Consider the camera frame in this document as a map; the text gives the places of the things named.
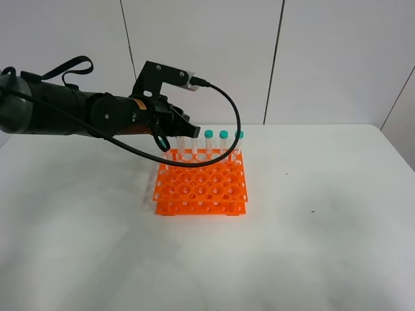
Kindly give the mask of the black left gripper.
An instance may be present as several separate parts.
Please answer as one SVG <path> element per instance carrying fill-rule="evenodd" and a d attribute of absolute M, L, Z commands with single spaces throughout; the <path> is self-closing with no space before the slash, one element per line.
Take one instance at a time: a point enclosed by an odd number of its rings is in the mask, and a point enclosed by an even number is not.
<path fill-rule="evenodd" d="M 165 99 L 151 100 L 137 95 L 129 97 L 129 100 L 132 101 L 130 135 L 198 138 L 200 127 L 191 124 L 190 116 Z"/>

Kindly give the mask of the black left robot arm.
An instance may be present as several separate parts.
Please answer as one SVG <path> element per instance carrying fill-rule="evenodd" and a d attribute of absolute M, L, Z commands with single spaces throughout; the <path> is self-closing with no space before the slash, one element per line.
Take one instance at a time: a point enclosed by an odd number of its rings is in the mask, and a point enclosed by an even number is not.
<path fill-rule="evenodd" d="M 130 96 L 79 90 L 38 80 L 30 73 L 1 73 L 1 87 L 22 93 L 1 93 L 1 131 L 28 135 L 94 136 L 94 127 L 110 137 L 150 134 L 198 137 L 200 128 L 161 94 L 163 84 L 191 91 L 194 73 L 147 61 Z"/>

